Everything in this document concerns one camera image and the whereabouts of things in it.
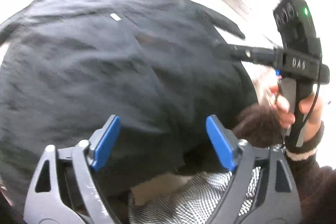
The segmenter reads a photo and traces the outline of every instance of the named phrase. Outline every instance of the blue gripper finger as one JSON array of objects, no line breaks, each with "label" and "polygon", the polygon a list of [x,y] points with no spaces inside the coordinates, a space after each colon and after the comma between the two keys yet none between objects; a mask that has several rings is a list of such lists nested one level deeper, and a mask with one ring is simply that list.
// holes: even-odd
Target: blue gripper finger
[{"label": "blue gripper finger", "polygon": [[88,155],[88,162],[93,171],[97,172],[105,166],[119,132],[120,118],[116,115],[111,115],[105,125],[93,133],[89,139],[91,145]]},{"label": "blue gripper finger", "polygon": [[221,165],[233,171],[239,163],[239,147],[236,136],[221,124],[216,115],[207,117],[206,131]]}]

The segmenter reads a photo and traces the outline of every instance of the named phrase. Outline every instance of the screw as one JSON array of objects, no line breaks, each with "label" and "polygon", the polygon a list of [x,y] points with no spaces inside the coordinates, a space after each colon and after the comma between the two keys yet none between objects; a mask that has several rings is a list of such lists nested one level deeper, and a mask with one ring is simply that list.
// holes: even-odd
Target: screw
[{"label": "screw", "polygon": [[249,142],[247,140],[241,139],[238,141],[238,144],[241,146],[246,146]]},{"label": "screw", "polygon": [[279,152],[279,151],[280,151],[280,148],[279,148],[278,146],[274,146],[274,147],[272,148],[272,150],[273,150],[274,152]]},{"label": "screw", "polygon": [[52,145],[52,144],[50,144],[50,145],[48,145],[48,146],[45,148],[45,151],[47,151],[47,152],[53,152],[53,151],[55,151],[55,146]]},{"label": "screw", "polygon": [[79,143],[78,143],[79,147],[81,148],[85,148],[89,145],[89,141],[88,140],[81,140]]}]

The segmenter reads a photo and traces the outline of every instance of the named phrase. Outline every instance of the gray gripper frame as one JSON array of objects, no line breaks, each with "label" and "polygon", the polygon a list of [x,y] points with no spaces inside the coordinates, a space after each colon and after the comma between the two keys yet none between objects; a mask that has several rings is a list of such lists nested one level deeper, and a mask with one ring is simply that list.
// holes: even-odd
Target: gray gripper frame
[{"label": "gray gripper frame", "polygon": [[[282,151],[278,147],[256,148],[246,140],[238,140],[214,115],[207,118],[206,129],[221,164],[232,171],[228,187],[206,224],[299,224],[302,218],[300,200]],[[95,136],[113,143],[114,138],[106,136],[109,132],[119,132],[115,117],[110,118],[92,138]],[[93,166],[102,165],[93,163],[99,158],[104,162],[105,153],[98,155],[90,147],[95,144],[96,148],[111,149],[111,145],[90,140],[92,142],[82,140],[69,149],[46,147],[27,195],[24,211],[27,224],[120,224],[92,178]],[[73,167],[89,217],[76,212],[72,206],[64,175],[64,166],[69,164]],[[251,208],[239,216],[252,170],[258,166],[260,174]],[[46,181],[49,188],[41,189],[41,182],[48,185]]]}]

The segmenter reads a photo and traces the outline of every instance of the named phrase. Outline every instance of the hand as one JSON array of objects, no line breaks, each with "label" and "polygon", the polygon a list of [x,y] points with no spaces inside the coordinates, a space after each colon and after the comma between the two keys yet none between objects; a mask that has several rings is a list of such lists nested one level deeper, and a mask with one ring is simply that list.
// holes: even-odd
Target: hand
[{"label": "hand", "polygon": [[[269,87],[269,89],[273,94],[279,92],[278,85],[271,86]],[[315,94],[311,94],[307,98],[300,101],[299,109],[303,114],[307,114],[309,112],[313,104],[314,98]],[[286,129],[290,128],[290,126],[295,122],[295,116],[293,113],[289,112],[289,102],[287,101],[287,99],[282,95],[279,95],[277,100],[275,101],[275,104],[273,104],[273,108],[278,114],[280,125]],[[322,122],[322,110],[323,101],[322,98],[318,96],[314,110],[306,123],[306,132],[303,139],[304,142],[311,140],[319,131]]]}]

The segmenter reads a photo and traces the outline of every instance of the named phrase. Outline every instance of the sleeve cuff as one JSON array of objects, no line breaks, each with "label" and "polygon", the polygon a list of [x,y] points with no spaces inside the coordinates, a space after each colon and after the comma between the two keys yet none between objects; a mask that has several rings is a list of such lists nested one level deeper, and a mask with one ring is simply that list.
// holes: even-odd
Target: sleeve cuff
[{"label": "sleeve cuff", "polygon": [[290,149],[286,149],[286,155],[293,161],[307,160],[310,156],[316,154],[317,147],[322,140],[323,133],[324,124],[322,121],[319,131],[311,140],[305,142],[301,147],[291,147]]}]

